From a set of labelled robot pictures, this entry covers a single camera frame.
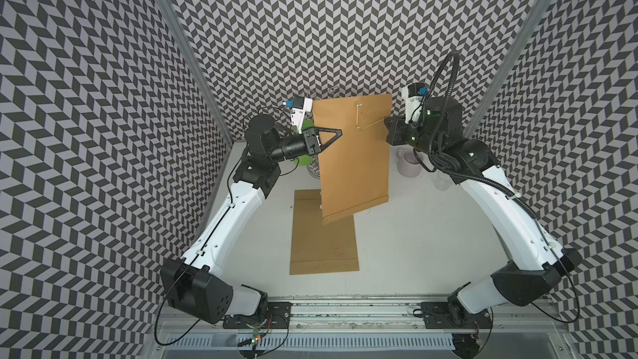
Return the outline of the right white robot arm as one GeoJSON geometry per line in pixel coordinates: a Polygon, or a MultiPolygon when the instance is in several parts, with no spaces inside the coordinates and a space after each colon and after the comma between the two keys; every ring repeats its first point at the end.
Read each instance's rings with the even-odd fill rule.
{"type": "Polygon", "coordinates": [[[525,307],[570,279],[583,260],[540,225],[488,145],[464,137],[462,111],[454,99],[414,96],[405,99],[404,116],[384,121],[389,144],[426,154],[433,170],[450,177],[478,204],[508,254],[505,266],[456,289],[446,302],[423,304],[424,317],[438,317],[444,328],[478,326],[492,307],[504,303],[525,307]]]}

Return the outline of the brown kraft file bag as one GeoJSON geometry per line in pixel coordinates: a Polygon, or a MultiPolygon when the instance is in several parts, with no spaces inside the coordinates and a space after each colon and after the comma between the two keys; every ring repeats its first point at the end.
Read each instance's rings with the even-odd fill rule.
{"type": "Polygon", "coordinates": [[[390,94],[313,103],[316,126],[342,130],[342,137],[318,155],[324,224],[389,201],[390,145],[383,121],[391,110],[390,94]]]}

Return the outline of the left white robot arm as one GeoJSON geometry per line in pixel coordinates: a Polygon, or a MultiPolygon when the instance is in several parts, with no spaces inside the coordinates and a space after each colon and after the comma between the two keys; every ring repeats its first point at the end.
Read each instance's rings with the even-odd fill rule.
{"type": "Polygon", "coordinates": [[[181,258],[168,259],[161,268],[163,303],[210,324],[225,317],[239,317],[254,327],[262,324],[267,317],[267,294],[224,281],[229,253],[275,186],[281,162],[318,155],[341,136],[339,129],[317,126],[287,134],[272,116],[254,116],[224,203],[181,258]]]}

